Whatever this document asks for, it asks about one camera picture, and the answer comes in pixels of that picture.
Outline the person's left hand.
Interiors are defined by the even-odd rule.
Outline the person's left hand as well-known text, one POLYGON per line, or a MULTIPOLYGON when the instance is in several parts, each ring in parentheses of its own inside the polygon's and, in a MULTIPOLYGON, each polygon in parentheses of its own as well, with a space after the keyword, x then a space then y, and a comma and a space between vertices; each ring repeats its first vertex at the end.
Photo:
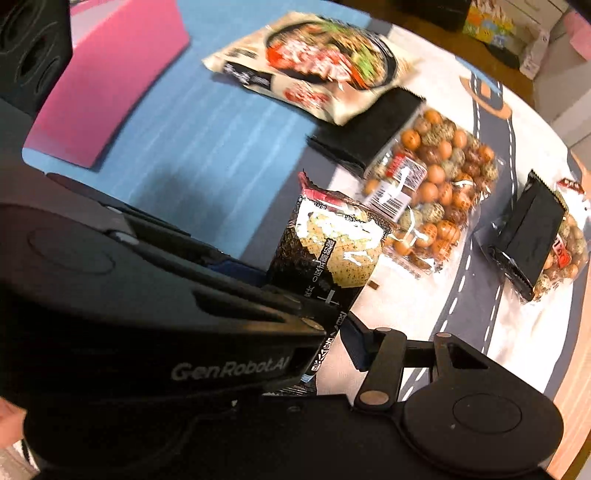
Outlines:
POLYGON ((5 449, 24 438, 26 411, 5 398, 0 398, 0 448, 5 449))

